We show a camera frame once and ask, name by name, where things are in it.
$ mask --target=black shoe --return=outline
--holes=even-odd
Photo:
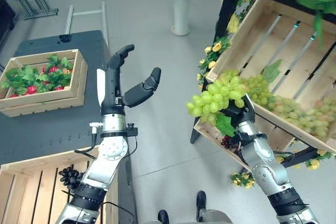
[[[197,193],[197,198],[196,198],[196,207],[197,207],[197,212],[196,212],[196,221],[198,222],[203,222],[203,218],[199,217],[200,213],[199,211],[201,209],[206,208],[206,194],[203,191],[199,191]]]
[[[162,224],[169,224],[169,217],[168,217],[168,213],[165,210],[160,210],[159,214],[157,215],[158,220],[162,223]]]

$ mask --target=wooden box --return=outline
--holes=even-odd
[[[60,59],[66,57],[73,63],[70,86],[64,90],[14,98],[9,98],[11,88],[1,89],[0,111],[2,113],[8,116],[18,116],[83,105],[88,65],[78,49],[10,58],[4,73],[11,68],[21,68],[25,65],[36,67],[41,71],[47,65],[48,57],[52,54],[57,54]],[[0,82],[4,80],[6,80],[6,76],[2,74]]]
[[[91,153],[98,154],[98,147]],[[0,169],[0,223],[55,223],[69,202],[68,188],[60,181],[59,170],[73,166],[85,172],[92,159],[71,152],[5,164]],[[118,204],[118,177],[106,194],[105,201]],[[103,206],[96,223],[118,224],[118,208]]]
[[[266,37],[265,34],[279,14],[282,16]],[[294,98],[303,109],[310,108],[317,100],[330,95],[336,79],[336,52],[331,50],[336,40],[336,25],[329,22],[323,22],[321,45],[319,45],[319,40],[312,41],[298,64],[293,69],[289,69],[314,33],[313,20],[314,16],[286,5],[271,0],[256,0],[238,32],[232,37],[232,46],[221,54],[206,79],[213,82],[226,69],[242,70],[240,76],[243,78],[261,73],[292,30],[293,25],[301,21],[296,32],[274,59],[274,61],[282,59],[282,62],[279,67],[280,74],[270,84],[270,89],[272,90],[281,77],[285,76],[275,94]],[[263,107],[255,103],[254,106],[257,113],[257,126],[268,134],[273,150],[286,149],[294,137],[297,137],[315,148],[336,152],[335,139],[330,137],[323,142]],[[194,128],[223,148],[220,145],[221,134],[215,127],[198,122]],[[240,161],[236,154],[224,148],[223,150]]]

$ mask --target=robotic hand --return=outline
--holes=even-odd
[[[80,185],[73,191],[73,198],[67,203],[57,224],[94,224],[99,215],[106,192],[111,187],[121,159],[126,155],[129,136],[137,136],[134,124],[125,125],[124,106],[130,108],[151,97],[157,89],[161,69],[154,68],[151,75],[121,96],[120,67],[134,45],[128,45],[116,52],[106,65],[97,69],[98,101],[101,106],[102,122],[90,123],[93,142],[97,139],[97,128],[102,128],[99,155],[83,175]]]
[[[229,107],[221,112],[231,117],[231,125],[236,130],[232,144],[239,146],[239,157],[250,167],[253,178],[277,213],[278,221],[282,224],[318,223],[293,188],[286,169],[274,158],[267,136],[256,128],[255,111],[248,95],[243,100],[243,108],[230,101]]]

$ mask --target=artificial plant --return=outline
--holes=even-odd
[[[52,90],[62,90],[70,85],[72,63],[67,58],[60,60],[56,54],[50,55],[48,64],[42,72],[29,65],[21,69],[11,68],[5,72],[6,81],[0,83],[0,88],[12,88],[12,97],[43,93]]]

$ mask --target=fruit display stand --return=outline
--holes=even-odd
[[[12,88],[1,89],[0,111],[2,113],[8,116],[18,116],[83,105],[88,66],[78,49],[10,58],[0,78],[0,82],[6,80],[5,73],[12,68],[20,69],[29,65],[42,72],[43,67],[47,66],[48,58],[52,54],[56,54],[60,59],[66,58],[73,64],[70,85],[63,90],[12,98],[10,98]]]
[[[98,154],[98,147],[92,151]],[[59,171],[72,166],[84,172],[92,160],[73,151],[4,164],[0,169],[1,223],[55,223],[69,196]],[[118,204],[118,176],[104,201]],[[117,224],[118,209],[104,205],[97,223]]]
[[[216,36],[226,35],[228,20],[234,11],[236,1],[224,0],[216,27]],[[267,31],[281,14],[278,23],[268,34]],[[219,74],[227,69],[241,70],[241,77],[249,78],[259,74],[270,58],[289,34],[293,25],[301,21],[299,28],[290,40],[277,53],[276,59],[282,59],[280,75],[270,85],[270,89],[277,86],[275,94],[286,98],[294,98],[303,109],[311,107],[317,100],[324,96],[334,96],[332,85],[336,79],[336,54],[332,51],[336,40],[336,25],[334,15],[323,17],[322,43],[314,41],[304,52],[303,57],[292,68],[292,63],[299,55],[304,45],[314,35],[314,11],[299,5],[295,0],[256,0],[253,7],[240,24],[238,32],[232,38],[232,46],[224,51],[216,61],[214,68],[206,76],[204,87],[213,82]],[[265,134],[273,150],[283,151],[290,143],[298,138],[309,147],[295,154],[289,161],[285,158],[285,167],[307,161],[316,156],[316,149],[336,153],[336,140],[330,127],[329,137],[321,141],[309,133],[290,124],[279,116],[254,104],[256,110],[256,124]],[[223,149],[230,157],[239,162],[243,167],[248,167],[233,153],[220,143],[222,135],[216,127],[195,120],[191,143],[194,143],[199,134],[211,140]]]

